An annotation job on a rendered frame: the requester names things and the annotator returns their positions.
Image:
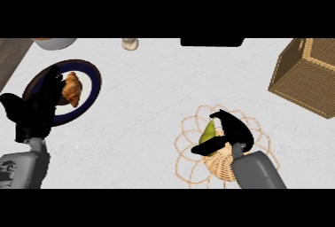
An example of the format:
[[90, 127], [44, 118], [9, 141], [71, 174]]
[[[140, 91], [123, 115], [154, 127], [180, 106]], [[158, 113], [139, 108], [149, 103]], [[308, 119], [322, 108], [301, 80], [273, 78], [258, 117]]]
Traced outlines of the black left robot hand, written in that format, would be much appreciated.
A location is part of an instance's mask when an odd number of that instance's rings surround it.
[[64, 75], [58, 66], [52, 66], [40, 86], [28, 100], [18, 95], [4, 93], [0, 95], [0, 104], [6, 109], [6, 117], [16, 124], [18, 143], [31, 138], [44, 139], [52, 131], [55, 109], [65, 86]]

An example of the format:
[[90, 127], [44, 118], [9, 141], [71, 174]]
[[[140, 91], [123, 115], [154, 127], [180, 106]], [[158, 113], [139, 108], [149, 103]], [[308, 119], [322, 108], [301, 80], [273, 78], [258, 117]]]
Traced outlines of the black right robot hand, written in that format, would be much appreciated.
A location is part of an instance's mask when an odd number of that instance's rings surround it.
[[210, 117], [217, 118], [221, 121], [224, 134], [221, 136], [214, 136], [205, 142], [193, 146], [190, 152], [201, 156], [210, 156], [224, 148], [226, 143], [229, 143], [232, 145], [233, 158], [238, 158], [254, 146], [254, 136], [248, 126], [238, 117], [224, 110], [213, 113]]

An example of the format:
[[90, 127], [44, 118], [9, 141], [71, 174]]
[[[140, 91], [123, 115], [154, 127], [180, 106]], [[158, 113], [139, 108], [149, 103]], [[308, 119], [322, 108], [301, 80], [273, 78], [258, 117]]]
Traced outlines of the green pear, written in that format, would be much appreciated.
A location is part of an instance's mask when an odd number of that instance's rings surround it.
[[213, 155], [213, 153], [217, 151], [216, 144], [217, 144], [217, 137], [216, 137], [214, 120], [210, 120], [199, 138], [199, 146], [202, 147], [202, 156]]

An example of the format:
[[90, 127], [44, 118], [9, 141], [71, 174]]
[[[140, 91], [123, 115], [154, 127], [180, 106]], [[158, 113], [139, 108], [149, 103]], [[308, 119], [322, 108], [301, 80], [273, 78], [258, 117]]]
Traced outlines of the brown wicker basket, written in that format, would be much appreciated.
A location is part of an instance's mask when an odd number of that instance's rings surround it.
[[335, 117], [335, 38], [295, 38], [279, 55], [269, 92]]

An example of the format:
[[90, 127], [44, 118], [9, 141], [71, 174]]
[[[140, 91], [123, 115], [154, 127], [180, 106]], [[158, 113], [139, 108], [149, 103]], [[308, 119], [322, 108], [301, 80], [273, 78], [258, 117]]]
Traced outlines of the brown croissant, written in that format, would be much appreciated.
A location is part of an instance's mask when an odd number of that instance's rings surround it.
[[78, 80], [75, 72], [71, 72], [65, 78], [65, 86], [62, 95], [72, 107], [78, 106], [83, 91], [83, 84]]

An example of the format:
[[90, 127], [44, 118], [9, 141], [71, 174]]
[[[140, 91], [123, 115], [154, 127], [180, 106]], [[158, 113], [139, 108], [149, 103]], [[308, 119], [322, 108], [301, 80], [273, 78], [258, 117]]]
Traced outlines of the white plate with blue rim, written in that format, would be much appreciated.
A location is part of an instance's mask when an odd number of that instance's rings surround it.
[[77, 107], [72, 107], [65, 98], [59, 99], [53, 117], [53, 127], [61, 126], [75, 120], [93, 106], [99, 97], [102, 77], [96, 66], [81, 59], [68, 59], [55, 64], [59, 67], [64, 78], [71, 72], [75, 73], [81, 82], [81, 94]]

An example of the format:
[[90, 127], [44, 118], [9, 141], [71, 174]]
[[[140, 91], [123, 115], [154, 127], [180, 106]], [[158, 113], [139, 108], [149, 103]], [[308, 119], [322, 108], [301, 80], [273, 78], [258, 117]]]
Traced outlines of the brown wooden board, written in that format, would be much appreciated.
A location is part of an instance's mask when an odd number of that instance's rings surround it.
[[0, 38], [0, 91], [15, 73], [33, 40], [30, 38]]

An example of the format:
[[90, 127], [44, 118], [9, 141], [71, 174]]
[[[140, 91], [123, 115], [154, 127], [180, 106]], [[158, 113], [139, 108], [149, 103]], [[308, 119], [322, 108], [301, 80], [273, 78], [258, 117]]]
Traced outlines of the white bowl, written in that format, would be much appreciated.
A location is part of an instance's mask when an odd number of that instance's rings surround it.
[[66, 48], [75, 42], [75, 38], [52, 38], [52, 39], [34, 38], [33, 41], [44, 50], [58, 51]]

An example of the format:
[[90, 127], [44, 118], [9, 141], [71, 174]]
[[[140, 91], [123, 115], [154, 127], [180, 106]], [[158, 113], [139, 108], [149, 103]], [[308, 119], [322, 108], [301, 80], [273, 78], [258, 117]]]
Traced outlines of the black appliance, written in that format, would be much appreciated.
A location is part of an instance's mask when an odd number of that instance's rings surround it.
[[244, 43], [244, 38], [223, 38], [223, 39], [190, 39], [182, 38], [182, 46], [198, 47], [239, 47]]

